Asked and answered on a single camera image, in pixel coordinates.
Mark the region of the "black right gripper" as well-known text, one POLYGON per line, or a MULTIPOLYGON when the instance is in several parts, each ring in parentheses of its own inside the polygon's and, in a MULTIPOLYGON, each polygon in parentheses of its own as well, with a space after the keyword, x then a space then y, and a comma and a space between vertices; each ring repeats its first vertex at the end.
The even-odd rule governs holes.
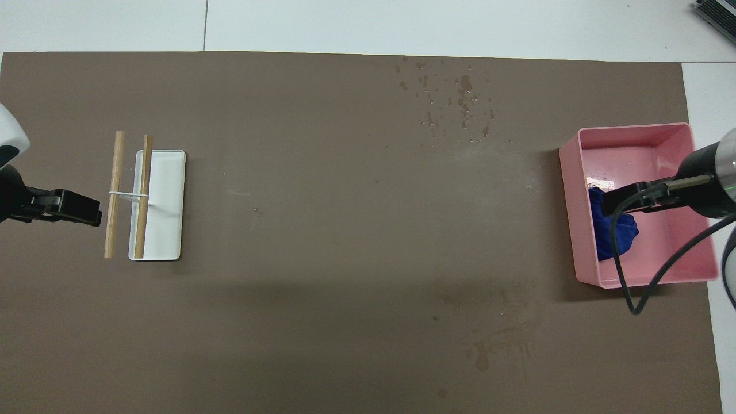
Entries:
MULTIPOLYGON (((678 191, 684 204, 694 212, 718 219, 734 214, 734 165, 726 167, 726 151, 723 142, 710 144, 692 152, 684 158, 678 168, 676 179, 709 175, 709 183, 692 186, 678 191)), ((668 210, 678 209, 683 202, 671 195, 664 183, 636 182, 604 192, 604 210, 616 210, 631 198, 624 210, 668 210)))

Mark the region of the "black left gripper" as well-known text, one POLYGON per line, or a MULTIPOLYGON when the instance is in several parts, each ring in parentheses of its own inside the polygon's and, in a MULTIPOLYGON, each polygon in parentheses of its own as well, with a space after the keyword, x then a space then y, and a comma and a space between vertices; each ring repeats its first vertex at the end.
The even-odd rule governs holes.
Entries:
MULTIPOLYGON (((1 220, 18 222, 59 222, 61 219, 48 214, 44 201, 35 202, 35 197, 55 198, 50 190, 26 186, 21 174, 12 166, 1 171, 1 220)), ((60 216, 65 220, 89 226, 100 226, 102 222, 101 202, 82 196, 71 190, 62 190, 60 196, 60 216)))

